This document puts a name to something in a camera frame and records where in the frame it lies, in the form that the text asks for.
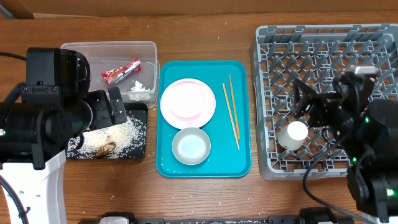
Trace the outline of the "white tissue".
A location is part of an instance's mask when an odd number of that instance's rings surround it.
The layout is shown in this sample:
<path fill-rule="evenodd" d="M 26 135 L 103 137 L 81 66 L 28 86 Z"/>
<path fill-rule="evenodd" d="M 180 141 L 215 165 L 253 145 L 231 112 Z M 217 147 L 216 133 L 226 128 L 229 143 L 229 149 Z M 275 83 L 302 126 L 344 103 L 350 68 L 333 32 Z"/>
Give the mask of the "white tissue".
<path fill-rule="evenodd" d="M 146 89 L 142 83 L 135 81 L 135 85 L 129 92 L 129 99 L 131 101 L 145 101 L 150 99 L 150 89 Z"/>

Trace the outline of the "red snack wrapper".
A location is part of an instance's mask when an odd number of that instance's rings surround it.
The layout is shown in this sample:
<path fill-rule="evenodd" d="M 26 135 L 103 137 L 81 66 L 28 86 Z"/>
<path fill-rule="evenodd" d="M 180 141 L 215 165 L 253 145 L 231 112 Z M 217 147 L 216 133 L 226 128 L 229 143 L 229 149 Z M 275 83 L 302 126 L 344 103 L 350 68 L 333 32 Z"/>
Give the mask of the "red snack wrapper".
<path fill-rule="evenodd" d="M 133 60 L 131 60 L 127 65 L 103 72 L 101 76 L 103 77 L 105 84 L 115 85 L 124 78 L 126 78 L 131 73 L 140 73 L 140 72 L 141 72 L 141 61 L 136 57 Z"/>

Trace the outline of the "brown food scrap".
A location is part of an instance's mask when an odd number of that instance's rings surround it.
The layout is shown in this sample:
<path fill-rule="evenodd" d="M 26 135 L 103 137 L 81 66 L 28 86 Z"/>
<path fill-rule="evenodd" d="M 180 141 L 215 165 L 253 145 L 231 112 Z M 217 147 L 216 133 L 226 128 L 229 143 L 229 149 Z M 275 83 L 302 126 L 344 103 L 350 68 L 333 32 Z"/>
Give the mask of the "brown food scrap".
<path fill-rule="evenodd" d="M 104 159 L 108 156 L 110 152 L 113 152 L 116 148 L 115 142 L 109 142 L 103 146 L 97 147 L 95 149 L 95 159 Z"/>

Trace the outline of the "white cup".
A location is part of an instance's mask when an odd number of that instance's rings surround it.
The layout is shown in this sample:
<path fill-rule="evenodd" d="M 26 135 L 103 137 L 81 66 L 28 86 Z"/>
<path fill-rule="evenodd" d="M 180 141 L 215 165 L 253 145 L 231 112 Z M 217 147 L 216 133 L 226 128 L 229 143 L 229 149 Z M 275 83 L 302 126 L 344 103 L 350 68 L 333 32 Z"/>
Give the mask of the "white cup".
<path fill-rule="evenodd" d="M 278 143 L 288 151 L 296 151 L 308 136 L 308 128 L 301 121 L 294 121 L 282 128 L 278 135 Z"/>

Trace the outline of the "grey small bowl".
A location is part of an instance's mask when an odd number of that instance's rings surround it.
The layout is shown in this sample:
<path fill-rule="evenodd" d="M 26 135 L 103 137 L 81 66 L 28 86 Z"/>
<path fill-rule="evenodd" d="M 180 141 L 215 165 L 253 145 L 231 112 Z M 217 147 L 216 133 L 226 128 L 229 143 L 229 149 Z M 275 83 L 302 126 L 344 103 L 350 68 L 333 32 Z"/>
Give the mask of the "grey small bowl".
<path fill-rule="evenodd" d="M 211 141 L 200 128 L 181 129 L 172 141 L 172 153 L 180 163 L 194 166 L 202 163 L 210 154 Z"/>

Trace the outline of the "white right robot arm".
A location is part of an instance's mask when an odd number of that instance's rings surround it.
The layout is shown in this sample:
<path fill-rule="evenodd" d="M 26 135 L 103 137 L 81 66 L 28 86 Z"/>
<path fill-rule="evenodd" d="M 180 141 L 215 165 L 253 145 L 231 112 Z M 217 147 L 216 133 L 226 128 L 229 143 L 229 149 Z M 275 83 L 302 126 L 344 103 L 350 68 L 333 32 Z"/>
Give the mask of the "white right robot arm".
<path fill-rule="evenodd" d="M 397 102 L 370 100 L 376 73 L 345 72 L 332 81 L 333 92 L 319 93 L 293 82 L 294 117 L 332 133 L 330 149 L 345 151 L 348 188 L 356 208 L 388 223 L 397 216 Z"/>

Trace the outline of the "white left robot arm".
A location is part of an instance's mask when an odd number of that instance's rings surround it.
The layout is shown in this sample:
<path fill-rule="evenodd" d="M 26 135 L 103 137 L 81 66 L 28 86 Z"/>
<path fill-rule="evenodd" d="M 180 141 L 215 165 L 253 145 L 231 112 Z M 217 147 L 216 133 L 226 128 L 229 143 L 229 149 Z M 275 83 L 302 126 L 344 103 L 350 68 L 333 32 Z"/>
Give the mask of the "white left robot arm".
<path fill-rule="evenodd" d="M 26 78 L 1 102 L 1 188 L 13 223 L 65 223 L 71 138 L 126 122 L 119 88 L 90 91 L 86 57 L 31 47 Z"/>

